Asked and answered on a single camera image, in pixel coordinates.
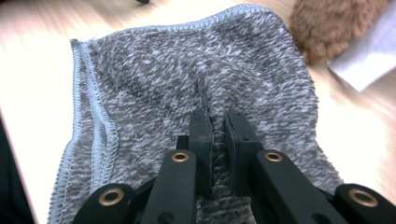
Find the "dark object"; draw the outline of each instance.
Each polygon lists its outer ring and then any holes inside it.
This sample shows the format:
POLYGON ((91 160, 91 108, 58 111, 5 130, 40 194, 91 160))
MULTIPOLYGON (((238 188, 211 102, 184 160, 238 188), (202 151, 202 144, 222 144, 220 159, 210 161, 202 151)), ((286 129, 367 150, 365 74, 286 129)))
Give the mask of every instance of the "dark object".
POLYGON ((196 222, 196 167, 196 156, 188 150, 166 153, 142 224, 196 222))
MULTIPOLYGON (((177 150, 166 153, 156 180, 135 192, 125 187, 129 193, 122 194, 125 196, 119 204, 109 206, 100 205, 101 197, 106 197, 106 189, 114 185, 104 186, 83 205, 74 223, 90 223, 91 216, 97 213, 114 217, 111 223, 196 223, 196 197, 210 189, 207 178, 197 176, 207 174, 206 169, 197 170, 200 165, 209 169, 207 155, 212 139, 208 122, 205 111, 193 111, 190 136, 178 137, 177 150), (137 214, 143 209, 141 219, 137 214)), ((263 149, 242 113, 230 109, 225 114, 225 129, 233 194, 251 197, 257 223, 396 223, 396 207, 371 189, 341 185, 332 196, 315 188, 286 154, 263 149)), ((119 196, 113 195, 109 200, 117 201, 119 196)), ((95 223, 109 223, 105 220, 99 218, 95 223)))
POLYGON ((1 119, 0 223, 34 223, 1 119))
POLYGON ((245 115, 230 109, 224 116, 227 150, 230 157, 232 193, 238 197, 250 196, 248 186, 249 164, 262 144, 250 129, 245 115))
POLYGON ((138 1, 139 3, 143 3, 143 4, 149 3, 149 0, 136 0, 136 1, 138 1))

